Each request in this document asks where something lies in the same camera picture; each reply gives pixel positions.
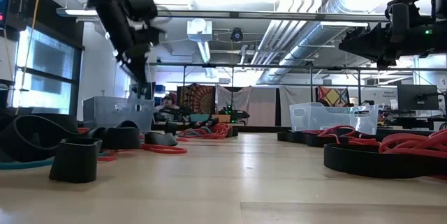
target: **desk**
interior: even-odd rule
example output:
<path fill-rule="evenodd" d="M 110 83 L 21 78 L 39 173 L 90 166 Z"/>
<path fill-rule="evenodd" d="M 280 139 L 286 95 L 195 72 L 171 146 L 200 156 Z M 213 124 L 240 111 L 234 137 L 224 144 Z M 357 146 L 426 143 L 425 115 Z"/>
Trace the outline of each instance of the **desk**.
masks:
<path fill-rule="evenodd" d="M 181 142 L 184 155 L 127 151 L 88 184 L 50 167 L 0 171 L 5 224 L 444 224 L 447 190 L 431 178 L 368 179 L 323 166 L 323 148 L 276 134 Z"/>

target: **clear plastic bin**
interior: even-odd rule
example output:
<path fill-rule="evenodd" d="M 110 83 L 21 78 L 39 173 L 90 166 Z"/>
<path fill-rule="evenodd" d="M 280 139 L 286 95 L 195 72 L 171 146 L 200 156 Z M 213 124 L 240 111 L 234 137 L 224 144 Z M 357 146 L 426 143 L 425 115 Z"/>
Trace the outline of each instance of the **clear plastic bin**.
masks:
<path fill-rule="evenodd" d="M 352 126 L 361 133 L 375 135 L 379 106 L 324 107 L 320 103 L 302 103 L 290 105 L 290 112 L 293 131 Z"/>

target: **fluorescent light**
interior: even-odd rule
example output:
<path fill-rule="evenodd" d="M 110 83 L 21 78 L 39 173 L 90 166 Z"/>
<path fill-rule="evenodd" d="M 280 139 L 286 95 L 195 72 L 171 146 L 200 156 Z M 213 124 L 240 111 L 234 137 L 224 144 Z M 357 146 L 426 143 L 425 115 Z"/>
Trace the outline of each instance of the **fluorescent light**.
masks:
<path fill-rule="evenodd" d="M 76 16 L 95 16 L 95 15 L 98 15 L 96 10 L 71 10 L 71 9 L 66 9 L 65 13 L 67 15 L 76 15 Z"/>
<path fill-rule="evenodd" d="M 320 22 L 323 26 L 367 27 L 367 22 Z"/>

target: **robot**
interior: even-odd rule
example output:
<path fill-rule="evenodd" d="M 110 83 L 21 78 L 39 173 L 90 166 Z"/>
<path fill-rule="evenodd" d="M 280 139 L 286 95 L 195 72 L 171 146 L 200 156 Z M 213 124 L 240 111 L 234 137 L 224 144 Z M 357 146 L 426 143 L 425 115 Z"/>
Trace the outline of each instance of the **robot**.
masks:
<path fill-rule="evenodd" d="M 377 62 L 378 68 L 394 66 L 401 56 L 446 53 L 447 0 L 432 0 L 430 17 L 419 14 L 417 1 L 390 1 L 385 11 L 389 23 L 349 31 L 339 49 Z M 145 54 L 164 33 L 151 26 L 157 16 L 154 0 L 88 0 L 87 7 L 96 9 L 117 51 L 118 64 L 138 84 L 146 83 Z M 143 28 L 134 29 L 129 20 L 144 22 Z"/>
<path fill-rule="evenodd" d="M 431 0 L 430 17 L 419 14 L 417 1 L 390 1 L 385 10 L 389 23 L 349 31 L 339 49 L 377 62 L 379 69 L 395 66 L 401 56 L 446 53 L 447 0 Z"/>
<path fill-rule="evenodd" d="M 151 26 L 158 15 L 154 0 L 88 0 L 87 8 L 96 9 L 116 49 L 117 63 L 143 87 L 147 82 L 146 53 L 159 44 L 159 36 L 164 33 Z M 142 22 L 142 29 L 130 26 L 129 20 Z"/>

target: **black rubber mat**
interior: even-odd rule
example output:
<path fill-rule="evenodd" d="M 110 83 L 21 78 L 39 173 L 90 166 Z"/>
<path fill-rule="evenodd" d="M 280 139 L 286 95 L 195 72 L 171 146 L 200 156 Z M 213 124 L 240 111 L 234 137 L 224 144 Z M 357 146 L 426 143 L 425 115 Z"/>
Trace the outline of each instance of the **black rubber mat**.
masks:
<path fill-rule="evenodd" d="M 380 154 L 378 150 L 378 146 L 327 144 L 324 165 L 338 172 L 384 179 L 447 175 L 447 158 Z"/>

